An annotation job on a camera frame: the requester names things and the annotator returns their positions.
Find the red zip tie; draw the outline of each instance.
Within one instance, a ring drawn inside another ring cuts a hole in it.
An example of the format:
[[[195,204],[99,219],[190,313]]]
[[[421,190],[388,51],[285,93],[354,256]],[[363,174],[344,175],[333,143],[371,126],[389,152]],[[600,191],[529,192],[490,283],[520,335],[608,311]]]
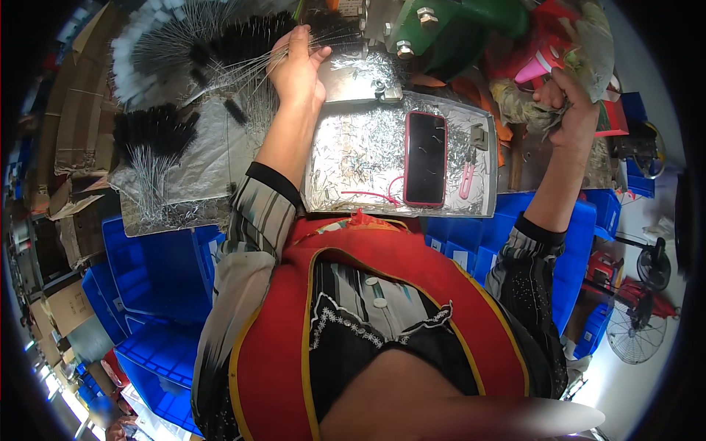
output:
[[[378,194],[378,193],[370,193],[369,191],[342,191],[341,194],[352,193],[352,194],[358,194],[358,195],[377,196],[377,197],[379,197],[379,198],[382,198],[382,199],[387,200],[389,203],[395,204],[395,208],[397,208],[397,206],[398,206],[399,204],[401,204],[401,202],[398,201],[397,199],[394,199],[394,198],[392,197],[392,194],[390,193],[390,191],[392,190],[392,187],[393,187],[394,182],[395,182],[396,180],[398,180],[398,179],[401,179],[401,178],[404,178],[404,176],[398,176],[398,177],[394,178],[394,179],[390,182],[390,185],[388,186],[388,195],[387,195],[387,196],[381,195],[381,194]]]

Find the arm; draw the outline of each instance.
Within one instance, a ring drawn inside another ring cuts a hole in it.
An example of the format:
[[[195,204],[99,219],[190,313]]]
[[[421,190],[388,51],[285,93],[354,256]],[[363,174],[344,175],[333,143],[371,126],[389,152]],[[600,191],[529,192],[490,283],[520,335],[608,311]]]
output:
[[[571,106],[561,119],[561,128],[549,137],[554,151],[542,183],[525,211],[525,219],[543,229],[561,233],[569,226],[581,190],[598,124],[598,107],[591,103],[581,84],[561,69],[554,68],[551,74],[554,80],[538,90],[534,98],[561,107],[563,93],[566,93]]]
[[[289,41],[289,55],[268,67],[280,108],[268,131],[255,162],[264,164],[286,177],[299,190],[311,139],[326,91],[318,79],[318,67],[331,53],[324,47],[309,54],[309,25],[297,26],[291,36],[277,43],[276,53]]]
[[[537,396],[559,398],[568,378],[551,314],[554,263],[564,251],[564,236],[581,188],[598,113],[571,77],[558,69],[552,76],[554,81],[538,90],[534,98],[558,109],[563,106],[563,90],[572,106],[564,114],[561,128],[550,137],[554,151],[542,184],[500,250],[498,262],[486,278],[486,289],[509,313],[511,324],[516,323],[511,325],[516,337],[529,337],[528,344],[522,346],[530,374],[549,372],[549,378],[537,374]]]
[[[309,56],[308,31],[299,26],[275,44],[289,42],[289,56],[268,68],[280,108],[230,200],[228,235],[216,257],[213,309],[201,332],[191,388],[193,419],[206,437],[224,428],[236,430],[211,421],[231,409],[227,361],[242,325],[265,298],[301,204],[299,183],[325,99],[316,71],[330,53],[324,48]]]

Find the phone screen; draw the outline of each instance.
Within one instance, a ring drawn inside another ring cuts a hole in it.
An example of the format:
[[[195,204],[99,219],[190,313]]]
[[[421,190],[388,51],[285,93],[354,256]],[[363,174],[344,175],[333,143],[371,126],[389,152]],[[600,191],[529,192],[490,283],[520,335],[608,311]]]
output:
[[[441,116],[407,115],[407,170],[405,200],[443,203],[446,178],[446,121]]]

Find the fan grille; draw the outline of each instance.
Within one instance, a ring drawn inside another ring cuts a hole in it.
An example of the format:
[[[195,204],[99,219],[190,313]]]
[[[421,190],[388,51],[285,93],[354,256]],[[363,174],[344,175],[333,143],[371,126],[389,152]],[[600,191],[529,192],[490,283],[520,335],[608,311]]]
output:
[[[615,302],[606,335],[613,352],[625,363],[635,365],[644,363],[657,352],[664,340],[666,320],[653,315],[642,330],[634,330],[629,310],[628,306]]]

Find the red phone case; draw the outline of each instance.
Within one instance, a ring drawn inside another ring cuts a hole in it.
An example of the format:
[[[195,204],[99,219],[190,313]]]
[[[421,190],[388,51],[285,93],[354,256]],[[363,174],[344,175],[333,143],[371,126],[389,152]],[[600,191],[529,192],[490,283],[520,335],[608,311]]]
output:
[[[407,151],[409,151],[409,115],[410,114],[422,114],[422,115],[430,115],[430,116],[435,116],[437,118],[442,118],[443,119],[443,194],[441,195],[441,202],[438,204],[434,203],[419,203],[419,202],[414,202],[414,201],[409,201],[407,200]],[[444,204],[444,200],[446,199],[446,161],[447,161],[447,154],[448,154],[448,134],[447,134],[447,127],[446,127],[446,118],[444,118],[441,115],[435,115],[435,114],[430,114],[425,111],[416,111],[413,110],[409,113],[407,113],[405,117],[405,184],[402,187],[402,200],[404,200],[405,204],[411,205],[411,206],[417,206],[417,207],[442,207]]]

